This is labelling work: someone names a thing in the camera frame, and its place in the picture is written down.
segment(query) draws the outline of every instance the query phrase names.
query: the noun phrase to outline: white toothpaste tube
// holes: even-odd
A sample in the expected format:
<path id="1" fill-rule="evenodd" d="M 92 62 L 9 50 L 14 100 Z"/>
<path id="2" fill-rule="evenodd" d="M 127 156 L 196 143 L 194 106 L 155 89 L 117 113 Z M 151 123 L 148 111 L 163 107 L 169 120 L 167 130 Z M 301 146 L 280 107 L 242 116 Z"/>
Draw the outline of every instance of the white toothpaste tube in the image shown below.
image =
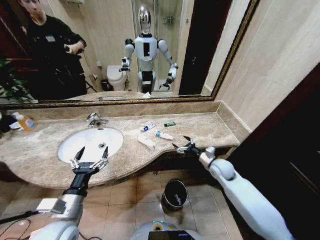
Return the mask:
<path id="1" fill-rule="evenodd" d="M 152 129 L 156 126 L 156 123 L 154 121 L 148 122 L 144 127 L 140 127 L 140 131 L 145 132 L 149 129 Z"/>
<path id="2" fill-rule="evenodd" d="M 145 137 L 144 135 L 140 134 L 137 139 L 140 143 L 146 145 L 151 150 L 155 149 L 156 144 L 149 138 Z"/>
<path id="3" fill-rule="evenodd" d="M 157 132 L 155 133 L 155 135 L 158 136 L 158 137 L 160 137 L 160 138 L 163 138 L 163 139 L 168 139 L 168 140 L 173 140 L 173 139 L 174 139 L 173 136 L 171 136 L 171 135 L 169 135 L 169 134 L 166 134 L 166 133 L 164 133 L 164 132 L 160 132 L 160 131 L 157 131 Z"/>

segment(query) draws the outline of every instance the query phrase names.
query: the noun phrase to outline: humanoid robot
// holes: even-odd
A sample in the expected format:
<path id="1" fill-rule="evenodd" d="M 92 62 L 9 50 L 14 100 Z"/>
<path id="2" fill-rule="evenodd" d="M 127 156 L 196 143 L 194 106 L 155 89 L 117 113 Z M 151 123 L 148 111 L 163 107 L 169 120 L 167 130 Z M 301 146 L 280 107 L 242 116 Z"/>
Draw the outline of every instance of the humanoid robot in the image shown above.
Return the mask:
<path id="1" fill-rule="evenodd" d="M 133 41 L 128 38 L 125 40 L 125 57 L 122 59 L 122 67 L 119 71 L 131 70 L 131 58 L 135 50 L 139 63 L 139 91 L 143 93 L 149 92 L 151 94 L 155 85 L 156 72 L 154 71 L 154 61 L 158 55 L 158 49 L 164 55 L 167 62 L 170 64 L 167 80 L 160 85 L 171 88 L 171 83 L 176 79 L 178 69 L 177 63 L 173 63 L 171 53 L 165 40 L 157 41 L 151 33 L 151 14 L 147 7 L 142 6 L 138 12 L 139 22 L 141 27 L 141 34 Z"/>

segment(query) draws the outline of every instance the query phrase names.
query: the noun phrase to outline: sink drain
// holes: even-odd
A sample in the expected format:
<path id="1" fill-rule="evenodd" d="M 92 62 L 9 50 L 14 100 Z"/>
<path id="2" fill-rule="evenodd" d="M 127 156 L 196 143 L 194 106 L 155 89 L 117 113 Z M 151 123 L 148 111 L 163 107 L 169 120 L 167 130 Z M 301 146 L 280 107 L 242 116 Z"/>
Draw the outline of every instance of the sink drain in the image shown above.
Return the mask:
<path id="1" fill-rule="evenodd" d="M 99 148 L 100 148 L 100 149 L 103 149 L 105 146 L 106 146 L 106 144 L 105 144 L 104 142 L 102 142 L 102 143 L 99 144 Z"/>

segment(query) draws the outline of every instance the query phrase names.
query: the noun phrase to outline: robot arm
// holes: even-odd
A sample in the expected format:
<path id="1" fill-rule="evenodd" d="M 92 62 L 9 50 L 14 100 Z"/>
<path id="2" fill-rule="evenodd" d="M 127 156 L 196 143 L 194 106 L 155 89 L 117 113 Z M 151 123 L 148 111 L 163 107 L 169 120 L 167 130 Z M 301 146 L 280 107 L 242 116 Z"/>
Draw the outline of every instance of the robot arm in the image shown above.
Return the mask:
<path id="1" fill-rule="evenodd" d="M 37 207 L 42 213 L 51 212 L 52 218 L 60 219 L 41 228 L 33 240 L 76 240 L 79 237 L 77 228 L 82 213 L 83 201 L 87 196 L 90 177 L 101 171 L 108 164 L 108 146 L 102 158 L 96 162 L 79 162 L 85 147 L 70 160 L 75 177 L 68 189 L 63 192 L 62 199 L 45 198 Z"/>
<path id="2" fill-rule="evenodd" d="M 172 62 L 172 56 L 171 56 L 171 53 L 168 49 L 168 45 L 165 40 L 160 39 L 158 41 L 158 48 L 159 48 L 160 52 L 164 55 L 166 61 L 170 64 L 168 78 L 166 79 L 166 82 L 164 84 L 160 85 L 159 88 L 164 86 L 164 87 L 167 87 L 169 90 L 171 87 L 171 83 L 176 79 L 177 69 L 179 67 L 178 67 L 177 63 Z"/>
<path id="3" fill-rule="evenodd" d="M 130 71 L 131 66 L 131 57 L 135 50 L 135 43 L 132 39 L 128 38 L 125 40 L 125 57 L 122 58 L 122 68 L 119 69 L 121 71 Z"/>
<path id="4" fill-rule="evenodd" d="M 176 151 L 193 153 L 199 157 L 252 230 L 266 240 L 294 240 L 280 212 L 251 182 L 242 178 L 229 161 L 215 159 L 214 147 L 210 146 L 202 152 L 190 137 L 184 137 L 190 142 L 184 147 L 173 145 Z"/>

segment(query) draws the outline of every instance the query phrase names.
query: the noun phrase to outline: toilet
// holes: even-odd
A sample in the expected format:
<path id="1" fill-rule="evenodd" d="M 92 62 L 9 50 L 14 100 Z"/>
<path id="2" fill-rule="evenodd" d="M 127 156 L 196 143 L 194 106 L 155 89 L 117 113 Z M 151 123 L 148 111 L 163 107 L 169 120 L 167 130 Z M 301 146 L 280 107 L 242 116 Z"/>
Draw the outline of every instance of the toilet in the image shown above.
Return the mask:
<path id="1" fill-rule="evenodd" d="M 128 79 L 125 71 L 119 71 L 120 65 L 109 65 L 106 69 L 106 77 L 109 83 L 113 86 L 114 91 L 124 91 L 125 83 Z"/>

